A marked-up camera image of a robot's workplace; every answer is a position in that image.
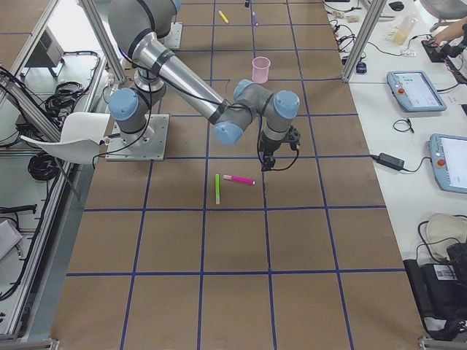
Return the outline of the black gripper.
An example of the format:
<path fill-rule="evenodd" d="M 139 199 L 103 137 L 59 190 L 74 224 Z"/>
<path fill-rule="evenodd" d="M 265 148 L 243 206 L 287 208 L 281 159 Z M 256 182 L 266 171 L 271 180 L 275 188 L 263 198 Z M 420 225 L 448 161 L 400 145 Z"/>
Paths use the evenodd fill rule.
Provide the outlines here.
<path fill-rule="evenodd" d="M 293 151 L 298 151 L 300 147 L 301 134 L 291 125 L 285 135 L 280 140 L 270 139 L 265 131 L 261 131 L 258 139 L 257 151 L 262 152 L 260 156 L 261 170 L 270 171 L 276 164 L 274 152 L 277 151 L 282 144 L 288 144 Z"/>

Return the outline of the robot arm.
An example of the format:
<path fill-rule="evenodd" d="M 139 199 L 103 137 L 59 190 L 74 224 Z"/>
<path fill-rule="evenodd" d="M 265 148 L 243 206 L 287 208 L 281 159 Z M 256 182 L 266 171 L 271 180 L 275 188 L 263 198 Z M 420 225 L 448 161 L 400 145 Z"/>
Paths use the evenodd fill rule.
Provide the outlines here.
<path fill-rule="evenodd" d="M 260 118 L 258 159 L 262 171 L 274 170 L 274 152 L 282 144 L 299 151 L 300 134 L 292 124 L 299 97 L 289 90 L 273 93 L 243 79 L 236 86 L 233 101 L 224 99 L 161 41 L 170 33 L 171 20 L 180 7 L 179 1 L 111 1 L 110 30 L 123 57 L 138 69 L 134 84 L 111 96 L 112 117 L 123 134 L 138 134 L 146 125 L 144 113 L 167 88 L 173 88 L 207 118 L 222 144 L 235 144 L 253 120 Z"/>

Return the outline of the person's forearm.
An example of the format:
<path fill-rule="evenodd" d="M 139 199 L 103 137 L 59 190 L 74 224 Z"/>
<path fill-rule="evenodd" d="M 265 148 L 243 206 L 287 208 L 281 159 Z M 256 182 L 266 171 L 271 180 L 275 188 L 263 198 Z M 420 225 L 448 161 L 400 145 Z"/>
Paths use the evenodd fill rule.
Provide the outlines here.
<path fill-rule="evenodd" d="M 463 27 L 466 25 L 466 22 L 467 17 L 457 20 L 453 24 L 446 27 L 444 30 L 437 33 L 433 38 L 434 42 L 441 44 L 442 42 L 448 42 L 463 36 Z"/>

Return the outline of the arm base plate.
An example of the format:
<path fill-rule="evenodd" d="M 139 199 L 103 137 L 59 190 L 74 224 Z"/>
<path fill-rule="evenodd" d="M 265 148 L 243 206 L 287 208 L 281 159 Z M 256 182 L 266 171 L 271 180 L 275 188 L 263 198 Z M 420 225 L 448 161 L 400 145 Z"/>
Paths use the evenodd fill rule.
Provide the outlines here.
<path fill-rule="evenodd" d="M 146 125 L 136 133 L 121 131 L 121 121 L 115 121 L 114 132 L 118 137 L 111 139 L 105 158 L 108 161 L 163 160 L 169 129 L 169 114 L 145 115 Z"/>

